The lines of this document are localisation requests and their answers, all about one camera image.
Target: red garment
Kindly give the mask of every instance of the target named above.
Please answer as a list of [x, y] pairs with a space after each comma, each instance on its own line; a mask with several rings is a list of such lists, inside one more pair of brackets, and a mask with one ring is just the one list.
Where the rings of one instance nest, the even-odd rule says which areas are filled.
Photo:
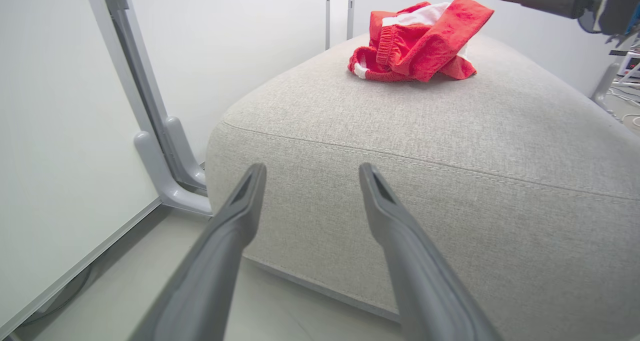
[[353, 52], [349, 70], [361, 79], [384, 82], [427, 82], [436, 72], [466, 79], [476, 73], [466, 59], [467, 41], [493, 13], [474, 0], [373, 11], [369, 46]]

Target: white electronic device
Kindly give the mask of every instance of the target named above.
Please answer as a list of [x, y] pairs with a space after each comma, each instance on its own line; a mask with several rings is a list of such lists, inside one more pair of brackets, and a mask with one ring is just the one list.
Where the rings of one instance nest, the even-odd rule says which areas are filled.
[[[640, 53], [629, 51], [629, 53], [626, 54], [626, 57], [624, 57], [624, 61], [622, 61], [622, 66], [620, 66], [620, 69], [617, 70], [617, 74], [619, 76], [625, 76], [631, 70], [633, 70], [633, 68], [635, 68], [638, 63], [640, 63]], [[640, 79], [640, 70], [636, 70], [631, 73], [630, 77], [637, 77], [638, 79]]]

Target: gray ottoman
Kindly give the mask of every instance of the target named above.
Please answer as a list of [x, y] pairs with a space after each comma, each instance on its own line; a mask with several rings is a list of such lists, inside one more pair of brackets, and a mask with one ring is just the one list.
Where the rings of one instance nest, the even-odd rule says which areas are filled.
[[378, 83], [347, 71], [349, 40], [275, 77], [211, 134], [217, 210], [267, 165], [245, 257], [397, 319], [358, 166], [376, 165], [506, 340], [640, 333], [640, 138], [557, 77], [477, 35], [478, 74]]

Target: upholstery fabric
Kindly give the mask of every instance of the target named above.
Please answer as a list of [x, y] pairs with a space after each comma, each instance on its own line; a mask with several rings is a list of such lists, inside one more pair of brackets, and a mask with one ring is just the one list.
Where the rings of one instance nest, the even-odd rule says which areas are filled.
[[363, 35], [242, 98], [211, 134], [213, 210], [267, 165], [245, 256], [397, 312], [358, 167], [372, 163], [508, 341], [640, 333], [640, 139], [587, 97], [486, 36], [477, 74], [363, 81]]

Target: gray floor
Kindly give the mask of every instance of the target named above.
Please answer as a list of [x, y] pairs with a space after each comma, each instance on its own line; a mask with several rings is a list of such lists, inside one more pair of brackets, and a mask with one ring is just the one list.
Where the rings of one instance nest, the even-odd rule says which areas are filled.
[[[94, 281], [73, 302], [16, 334], [23, 341], [128, 339], [206, 222], [204, 216], [161, 206], [94, 262]], [[402, 337], [397, 323], [242, 261], [225, 339], [399, 341]]]

